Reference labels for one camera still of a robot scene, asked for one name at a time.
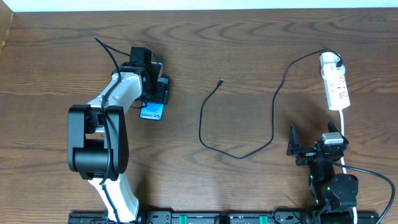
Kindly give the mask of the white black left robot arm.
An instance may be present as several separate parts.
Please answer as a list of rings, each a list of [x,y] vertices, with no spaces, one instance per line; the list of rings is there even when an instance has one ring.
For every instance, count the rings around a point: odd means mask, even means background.
[[[68,111],[67,160],[100,194],[108,216],[106,222],[145,223],[139,199],[127,175],[129,143],[125,116],[140,101],[142,119],[160,121],[169,100],[169,79],[155,53],[132,47],[129,60],[116,66],[109,85],[85,105]]]

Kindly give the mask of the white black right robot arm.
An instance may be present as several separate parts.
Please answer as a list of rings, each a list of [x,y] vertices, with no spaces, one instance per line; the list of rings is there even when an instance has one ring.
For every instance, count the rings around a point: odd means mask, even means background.
[[[334,163],[339,161],[348,147],[348,140],[330,122],[328,132],[313,147],[303,147],[294,126],[289,128],[286,154],[296,157],[297,166],[308,166],[309,189],[317,208],[301,218],[302,223],[349,223],[353,221],[352,208],[357,206],[359,180],[356,176],[339,173]]]

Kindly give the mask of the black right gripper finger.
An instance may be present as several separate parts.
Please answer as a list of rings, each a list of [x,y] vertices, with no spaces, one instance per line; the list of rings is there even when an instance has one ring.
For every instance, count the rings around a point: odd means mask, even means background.
[[[328,132],[329,133],[340,133],[341,131],[333,124],[333,122],[329,122],[328,125]]]
[[[300,147],[300,140],[299,136],[296,132],[296,129],[294,128],[293,124],[290,125],[289,128],[289,143],[288,143],[288,149],[295,149]]]

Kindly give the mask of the blue Galaxy smartphone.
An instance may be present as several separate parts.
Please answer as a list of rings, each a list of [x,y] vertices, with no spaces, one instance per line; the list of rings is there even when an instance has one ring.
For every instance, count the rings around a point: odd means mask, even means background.
[[[160,77],[155,86],[155,93],[152,97],[143,102],[143,108],[139,117],[141,119],[150,119],[160,121],[163,117],[164,106],[167,105],[170,93],[169,79]]]

